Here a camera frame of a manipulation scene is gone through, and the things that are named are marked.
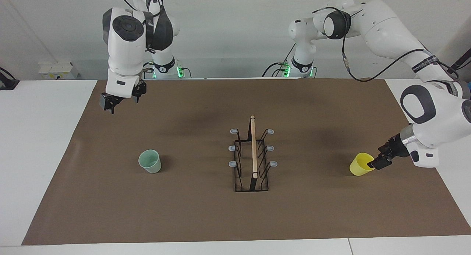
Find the wooden dowel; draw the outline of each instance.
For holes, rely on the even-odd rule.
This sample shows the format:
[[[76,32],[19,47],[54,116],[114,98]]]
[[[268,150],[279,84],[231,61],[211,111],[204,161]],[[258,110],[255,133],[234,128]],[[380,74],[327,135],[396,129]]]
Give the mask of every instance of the wooden dowel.
[[[258,164],[257,164],[257,136],[255,135],[255,116],[250,116],[250,124],[252,129],[252,167],[253,170],[253,178],[258,178]]]

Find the black clamp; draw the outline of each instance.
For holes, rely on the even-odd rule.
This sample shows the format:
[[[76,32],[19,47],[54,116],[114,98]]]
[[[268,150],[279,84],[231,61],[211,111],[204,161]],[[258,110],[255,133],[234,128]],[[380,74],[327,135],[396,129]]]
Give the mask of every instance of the black clamp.
[[[139,83],[132,90],[132,97],[136,101],[136,103],[139,103],[139,98],[146,93],[147,84],[143,80],[140,80]],[[113,96],[111,94],[103,92],[100,96],[100,106],[104,111],[110,111],[111,114],[114,114],[114,107],[120,104],[123,99],[126,98]]]
[[[0,72],[0,82],[4,84],[4,86],[0,86],[0,91],[12,91],[20,81],[18,79],[8,79]]]
[[[378,170],[392,164],[392,159],[396,156],[408,157],[409,152],[401,140],[400,133],[389,138],[386,144],[378,148],[380,154],[373,161],[367,163],[370,168]]]

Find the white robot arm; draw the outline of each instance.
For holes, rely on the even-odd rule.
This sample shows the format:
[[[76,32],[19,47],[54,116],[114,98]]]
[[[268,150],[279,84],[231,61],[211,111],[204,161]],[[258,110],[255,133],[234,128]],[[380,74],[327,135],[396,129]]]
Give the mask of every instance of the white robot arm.
[[[137,10],[119,7],[103,15],[103,40],[108,45],[108,81],[100,105],[114,112],[123,99],[139,98],[146,93],[141,79],[145,52],[153,59],[153,72],[158,78],[181,77],[178,60],[171,45],[179,27],[171,22],[163,0],[133,0]]]
[[[289,76],[308,77],[316,53],[316,46],[311,41],[327,37],[314,27],[313,18],[303,18],[291,22],[289,34],[291,39],[296,42],[294,56],[288,63]]]
[[[384,168],[396,156],[411,156],[416,166],[435,167],[439,164],[437,147],[440,144],[471,134],[471,93],[467,83],[445,72],[437,57],[407,30],[384,2],[374,0],[355,5],[353,0],[330,0],[325,7],[313,12],[312,20],[312,25],[305,24],[310,35],[296,33],[296,43],[297,37],[339,40],[361,35],[374,54],[404,62],[422,80],[421,84],[405,89],[401,96],[402,109],[414,124],[378,148],[380,154],[368,163],[370,167]],[[311,61],[308,59],[311,55],[305,53],[306,43],[300,43],[296,50],[300,47],[301,52],[296,52],[291,60],[291,70],[296,70],[300,60],[304,61],[301,64]],[[348,73],[354,77],[344,52],[343,60]]]

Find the table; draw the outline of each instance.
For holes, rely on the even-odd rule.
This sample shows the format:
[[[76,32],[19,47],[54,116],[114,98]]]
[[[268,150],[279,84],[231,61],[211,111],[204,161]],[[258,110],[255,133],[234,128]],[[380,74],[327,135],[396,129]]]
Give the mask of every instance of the table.
[[[468,254],[471,235],[191,243],[124,243],[20,247],[96,81],[22,81],[1,91],[0,254]],[[416,80],[389,79],[399,98]],[[439,173],[471,221],[471,137],[441,147]]]

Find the wall socket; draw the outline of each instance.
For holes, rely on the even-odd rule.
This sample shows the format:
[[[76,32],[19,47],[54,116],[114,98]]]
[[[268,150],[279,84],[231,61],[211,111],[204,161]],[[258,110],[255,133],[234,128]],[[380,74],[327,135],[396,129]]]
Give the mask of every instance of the wall socket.
[[[77,68],[71,62],[41,63],[39,74],[43,79],[78,79],[80,76]]]

